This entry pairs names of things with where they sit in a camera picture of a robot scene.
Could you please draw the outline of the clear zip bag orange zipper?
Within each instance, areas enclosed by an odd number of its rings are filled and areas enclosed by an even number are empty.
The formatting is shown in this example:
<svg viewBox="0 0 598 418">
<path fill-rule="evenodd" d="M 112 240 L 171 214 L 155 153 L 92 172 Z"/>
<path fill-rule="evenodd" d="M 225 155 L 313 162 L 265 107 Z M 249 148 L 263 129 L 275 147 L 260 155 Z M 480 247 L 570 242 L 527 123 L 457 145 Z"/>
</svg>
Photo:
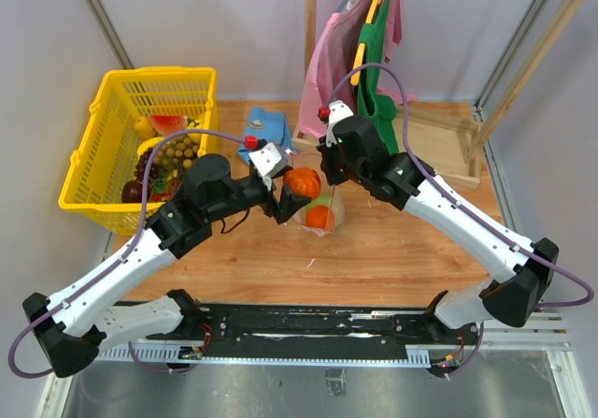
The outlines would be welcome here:
<svg viewBox="0 0 598 418">
<path fill-rule="evenodd" d="M 344 222 L 345 209 L 336 187 L 328 184 L 320 162 L 318 153 L 292 153 L 292 169 L 283 176 L 283 185 L 294 195 L 310 199 L 292 219 L 306 231 L 323 237 L 332 234 Z"/>
</svg>

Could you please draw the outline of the green cabbage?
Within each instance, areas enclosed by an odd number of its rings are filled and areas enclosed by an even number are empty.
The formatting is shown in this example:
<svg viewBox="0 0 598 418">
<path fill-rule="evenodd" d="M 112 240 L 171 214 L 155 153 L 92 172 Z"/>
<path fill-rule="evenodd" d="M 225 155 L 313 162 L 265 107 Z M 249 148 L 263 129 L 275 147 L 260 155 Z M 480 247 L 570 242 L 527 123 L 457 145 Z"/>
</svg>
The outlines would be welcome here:
<svg viewBox="0 0 598 418">
<path fill-rule="evenodd" d="M 335 231 L 335 229 L 344 222 L 345 208 L 339 195 L 321 195 L 306 207 L 306 213 L 309 209 L 317 205 L 325 205 L 329 207 L 331 211 L 334 213 L 335 226 L 334 229 L 330 232 Z"/>
</svg>

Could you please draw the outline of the yellow bell pepper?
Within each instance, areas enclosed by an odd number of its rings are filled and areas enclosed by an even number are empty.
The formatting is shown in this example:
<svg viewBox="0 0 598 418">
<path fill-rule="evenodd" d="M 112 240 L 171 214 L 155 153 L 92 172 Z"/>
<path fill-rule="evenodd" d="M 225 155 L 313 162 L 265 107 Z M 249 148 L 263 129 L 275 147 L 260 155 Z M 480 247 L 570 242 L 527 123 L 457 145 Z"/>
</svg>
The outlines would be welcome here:
<svg viewBox="0 0 598 418">
<path fill-rule="evenodd" d="M 204 126 L 204 118 L 205 115 L 199 115 L 197 117 L 187 117 L 187 128 L 188 129 L 197 129 L 202 128 Z"/>
</svg>

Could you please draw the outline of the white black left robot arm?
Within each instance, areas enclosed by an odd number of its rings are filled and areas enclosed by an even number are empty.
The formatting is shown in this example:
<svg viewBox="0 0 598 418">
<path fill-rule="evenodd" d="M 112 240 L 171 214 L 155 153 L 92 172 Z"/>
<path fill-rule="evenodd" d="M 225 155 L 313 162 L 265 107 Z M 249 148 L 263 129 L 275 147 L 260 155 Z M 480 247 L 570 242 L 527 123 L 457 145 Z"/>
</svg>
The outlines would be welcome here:
<svg viewBox="0 0 598 418">
<path fill-rule="evenodd" d="M 254 207 L 285 223 L 308 204 L 308 197 L 288 187 L 274 193 L 273 180 L 291 168 L 286 152 L 268 145 L 251 152 L 249 159 L 249 174 L 235 180 L 224 156 L 200 157 L 174 197 L 143 221 L 140 234 L 118 252 L 70 287 L 51 296 L 35 293 L 23 301 L 57 377 L 77 374 L 100 352 L 134 339 L 189 339 L 201 330 L 199 305 L 182 289 L 124 310 L 113 306 L 149 275 L 210 238 L 213 223 Z"/>
</svg>

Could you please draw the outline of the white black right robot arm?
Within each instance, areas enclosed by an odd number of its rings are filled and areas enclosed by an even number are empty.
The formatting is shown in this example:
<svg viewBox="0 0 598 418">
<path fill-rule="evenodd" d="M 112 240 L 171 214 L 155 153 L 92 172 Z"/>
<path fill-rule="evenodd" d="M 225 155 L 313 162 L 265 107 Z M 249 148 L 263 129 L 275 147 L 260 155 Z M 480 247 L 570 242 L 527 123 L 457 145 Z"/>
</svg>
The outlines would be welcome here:
<svg viewBox="0 0 598 418">
<path fill-rule="evenodd" d="M 330 118 L 317 149 L 330 184 L 361 185 L 375 199 L 433 226 L 486 269 L 485 281 L 434 298 L 423 320 L 429 340 L 446 342 L 464 325 L 491 319 L 516 328 L 526 324 L 552 282 L 559 255 L 553 241 L 531 241 L 496 222 L 413 153 L 391 153 L 363 117 Z"/>
</svg>

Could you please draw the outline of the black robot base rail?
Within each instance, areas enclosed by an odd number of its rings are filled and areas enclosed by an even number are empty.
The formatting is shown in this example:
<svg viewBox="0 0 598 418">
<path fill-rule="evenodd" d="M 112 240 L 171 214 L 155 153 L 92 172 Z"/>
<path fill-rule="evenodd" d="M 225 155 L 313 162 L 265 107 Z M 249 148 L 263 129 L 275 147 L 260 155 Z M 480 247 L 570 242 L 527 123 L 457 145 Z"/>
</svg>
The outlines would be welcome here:
<svg viewBox="0 0 598 418">
<path fill-rule="evenodd" d="M 178 346 L 171 368 L 197 362 L 406 367 L 448 378 L 482 336 L 480 324 L 448 329 L 423 309 L 204 303 L 181 329 L 146 339 Z"/>
</svg>

